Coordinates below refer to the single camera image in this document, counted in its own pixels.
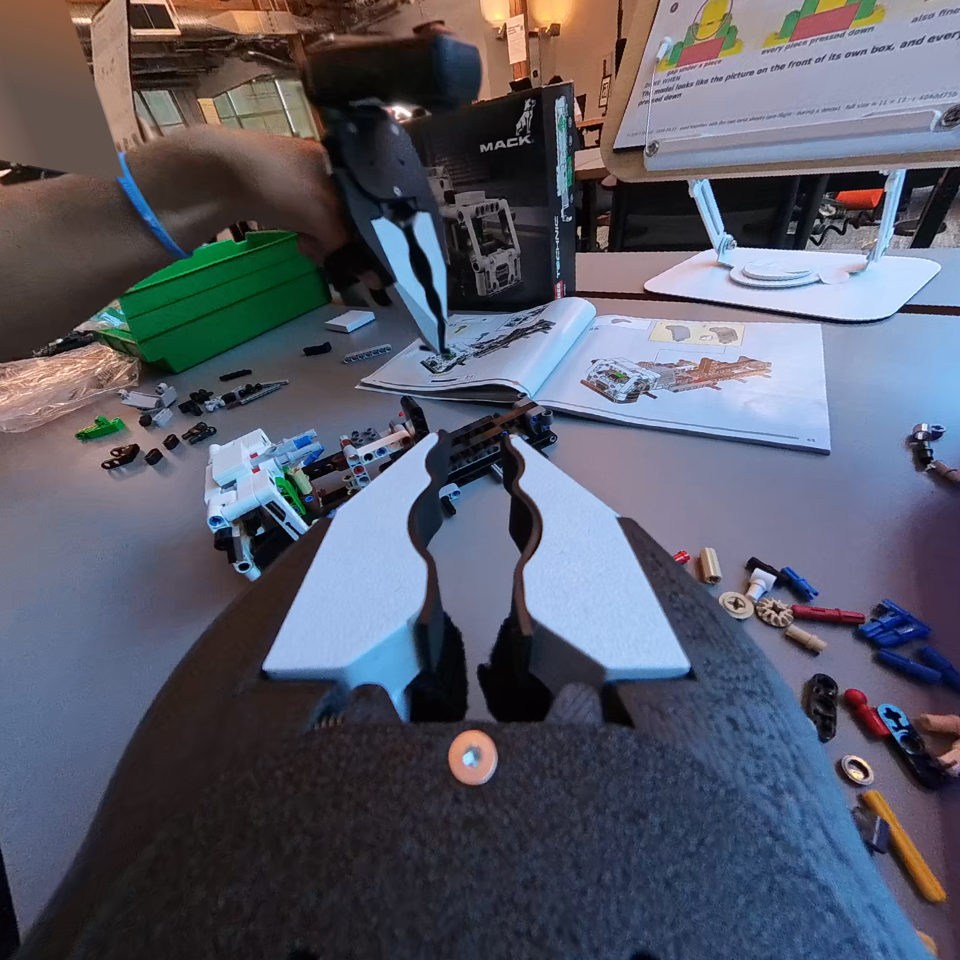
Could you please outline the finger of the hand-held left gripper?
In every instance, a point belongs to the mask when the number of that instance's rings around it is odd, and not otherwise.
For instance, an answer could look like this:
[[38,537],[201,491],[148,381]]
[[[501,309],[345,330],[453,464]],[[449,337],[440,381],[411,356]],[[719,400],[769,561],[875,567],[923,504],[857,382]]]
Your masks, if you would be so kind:
[[436,331],[430,335],[432,347],[447,346],[448,279],[447,262],[429,212],[414,213],[414,275],[424,298],[427,317]]
[[426,315],[424,290],[415,276],[415,216],[404,226],[384,217],[372,220],[370,226],[393,277],[392,290],[415,322],[421,340],[430,350],[443,351],[444,346],[431,345],[436,327]]

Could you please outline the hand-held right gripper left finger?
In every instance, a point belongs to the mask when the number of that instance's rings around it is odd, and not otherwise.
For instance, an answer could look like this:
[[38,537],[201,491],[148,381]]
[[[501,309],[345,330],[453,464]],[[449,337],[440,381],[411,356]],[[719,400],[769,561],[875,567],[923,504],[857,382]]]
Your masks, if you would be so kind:
[[376,685],[403,720],[450,721],[450,618],[428,549],[449,472],[439,430],[337,511],[263,661],[270,680]]

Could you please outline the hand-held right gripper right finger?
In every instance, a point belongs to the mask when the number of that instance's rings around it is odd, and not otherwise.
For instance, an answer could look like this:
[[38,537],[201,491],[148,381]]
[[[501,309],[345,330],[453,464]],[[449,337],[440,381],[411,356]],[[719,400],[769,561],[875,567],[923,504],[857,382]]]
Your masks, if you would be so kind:
[[501,450],[521,670],[546,687],[687,676],[690,659],[628,537],[637,525],[523,438],[503,438]]

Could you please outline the lego truck model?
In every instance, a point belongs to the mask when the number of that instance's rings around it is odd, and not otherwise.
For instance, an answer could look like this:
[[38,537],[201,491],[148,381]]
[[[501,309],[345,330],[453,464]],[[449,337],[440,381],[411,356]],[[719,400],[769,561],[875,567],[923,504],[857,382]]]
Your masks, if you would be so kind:
[[[271,441],[260,429],[212,444],[204,480],[206,523],[214,547],[233,569],[256,581],[289,546],[320,520],[331,520],[350,499],[428,435],[426,415],[403,395],[398,418],[384,431],[352,431],[327,453],[314,430]],[[467,484],[491,474],[502,479],[500,440],[522,438],[534,450],[557,442],[554,414],[533,400],[508,413],[487,414],[451,436],[449,473],[439,502],[453,517]]]

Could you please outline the lego instruction booklet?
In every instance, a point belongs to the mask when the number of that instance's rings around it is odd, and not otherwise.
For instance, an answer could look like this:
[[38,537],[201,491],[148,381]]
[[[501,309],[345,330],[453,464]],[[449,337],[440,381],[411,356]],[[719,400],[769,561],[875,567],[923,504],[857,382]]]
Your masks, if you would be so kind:
[[823,333],[811,322],[601,315],[581,297],[450,318],[447,352],[415,341],[359,390],[513,404],[624,426],[828,455]]

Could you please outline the person's left forearm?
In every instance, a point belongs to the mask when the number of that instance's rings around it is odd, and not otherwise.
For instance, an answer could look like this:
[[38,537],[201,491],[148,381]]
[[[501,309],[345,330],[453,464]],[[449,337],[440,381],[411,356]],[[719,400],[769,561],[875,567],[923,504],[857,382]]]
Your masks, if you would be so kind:
[[116,178],[67,174],[1,194],[2,361],[25,357],[176,259]]

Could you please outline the black lego set box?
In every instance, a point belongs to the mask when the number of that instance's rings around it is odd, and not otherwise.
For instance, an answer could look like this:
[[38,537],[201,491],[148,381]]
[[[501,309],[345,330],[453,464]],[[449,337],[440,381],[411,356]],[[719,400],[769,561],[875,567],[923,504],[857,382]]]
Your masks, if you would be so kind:
[[405,123],[438,204],[451,313],[575,294],[574,107],[559,82]]

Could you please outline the scattered small dark lego pieces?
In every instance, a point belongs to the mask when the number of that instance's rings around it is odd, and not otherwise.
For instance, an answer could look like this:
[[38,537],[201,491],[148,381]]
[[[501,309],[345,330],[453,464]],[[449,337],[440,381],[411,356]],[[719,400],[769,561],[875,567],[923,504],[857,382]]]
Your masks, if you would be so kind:
[[[125,406],[139,411],[138,423],[144,427],[166,426],[172,419],[175,411],[186,416],[198,418],[204,413],[213,413],[221,409],[235,409],[249,402],[255,402],[269,396],[289,385],[289,380],[281,379],[270,382],[251,382],[229,390],[226,393],[214,394],[209,390],[194,390],[184,401],[178,401],[176,390],[166,383],[157,384],[152,392],[143,390],[117,390],[117,396]],[[163,451],[175,450],[182,442],[194,446],[201,441],[211,438],[216,429],[206,423],[197,422],[182,435],[170,434],[162,439],[162,448],[151,448],[143,451],[139,444],[126,443],[114,447],[109,451],[107,458],[101,462],[101,468],[107,472],[119,471],[138,462],[142,458],[148,466],[157,466],[164,458]]]

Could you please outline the scattered coloured lego pieces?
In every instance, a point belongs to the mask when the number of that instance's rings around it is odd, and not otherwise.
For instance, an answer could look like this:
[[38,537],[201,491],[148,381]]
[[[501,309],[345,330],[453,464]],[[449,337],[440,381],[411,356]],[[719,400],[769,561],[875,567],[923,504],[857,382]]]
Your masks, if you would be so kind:
[[[717,596],[731,618],[757,619],[811,656],[827,649],[811,625],[848,627],[867,642],[878,665],[921,685],[958,691],[958,666],[928,642],[930,626],[893,600],[879,601],[869,614],[818,606],[811,604],[818,590],[789,566],[749,558],[746,572],[742,590]],[[958,782],[958,715],[909,715],[894,703],[872,702],[859,688],[842,689],[822,672],[813,674],[803,690],[801,709],[820,743],[835,738],[841,710],[846,710],[864,735],[893,749],[922,789],[937,791]]]

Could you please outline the small grey lego assembly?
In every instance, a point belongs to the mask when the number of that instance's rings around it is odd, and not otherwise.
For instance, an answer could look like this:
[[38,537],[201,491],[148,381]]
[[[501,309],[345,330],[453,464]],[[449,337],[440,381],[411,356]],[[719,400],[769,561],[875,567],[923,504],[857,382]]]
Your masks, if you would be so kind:
[[947,484],[959,484],[959,467],[939,460],[934,445],[945,435],[946,428],[940,424],[921,422],[916,424],[907,437],[915,467]]

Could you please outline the yellow lego axle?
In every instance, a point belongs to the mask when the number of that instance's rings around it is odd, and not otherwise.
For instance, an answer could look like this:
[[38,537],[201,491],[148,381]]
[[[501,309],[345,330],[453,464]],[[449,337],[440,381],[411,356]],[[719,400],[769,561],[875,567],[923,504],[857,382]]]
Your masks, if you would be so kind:
[[862,791],[859,800],[889,827],[894,853],[918,894],[930,904],[944,904],[948,899],[944,886],[930,869],[887,799],[880,791],[870,789]]

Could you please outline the person's left hand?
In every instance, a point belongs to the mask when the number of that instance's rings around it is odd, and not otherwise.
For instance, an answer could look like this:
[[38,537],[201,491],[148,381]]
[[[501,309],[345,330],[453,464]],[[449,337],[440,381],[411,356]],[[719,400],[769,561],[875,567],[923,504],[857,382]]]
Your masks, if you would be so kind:
[[184,254],[241,221],[296,234],[321,266],[359,240],[330,157],[313,140],[191,126],[127,151],[122,169],[156,235]]

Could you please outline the green plastic bin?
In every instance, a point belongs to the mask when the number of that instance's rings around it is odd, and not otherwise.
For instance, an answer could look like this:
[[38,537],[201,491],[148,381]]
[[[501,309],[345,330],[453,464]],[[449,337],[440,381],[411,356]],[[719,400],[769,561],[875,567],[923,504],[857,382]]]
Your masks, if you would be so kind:
[[115,351],[169,374],[331,302],[330,285],[285,231],[201,246],[119,297],[124,327],[98,330]]

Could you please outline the clear plastic bags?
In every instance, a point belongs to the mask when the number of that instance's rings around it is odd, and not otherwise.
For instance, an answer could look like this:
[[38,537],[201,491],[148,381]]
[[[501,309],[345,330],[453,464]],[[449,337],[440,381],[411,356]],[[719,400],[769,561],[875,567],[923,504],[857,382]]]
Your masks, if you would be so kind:
[[141,363],[93,342],[1,365],[1,432],[25,433],[138,385]]

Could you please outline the white document stand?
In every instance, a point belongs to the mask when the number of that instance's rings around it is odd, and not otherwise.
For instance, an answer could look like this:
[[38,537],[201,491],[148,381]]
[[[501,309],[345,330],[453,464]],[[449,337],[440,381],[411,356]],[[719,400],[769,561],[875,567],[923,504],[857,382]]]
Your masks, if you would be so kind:
[[689,195],[711,247],[647,280],[650,295],[859,324],[887,319],[941,270],[930,259],[888,256],[906,169],[890,170],[873,247],[864,255],[738,246],[707,178]]

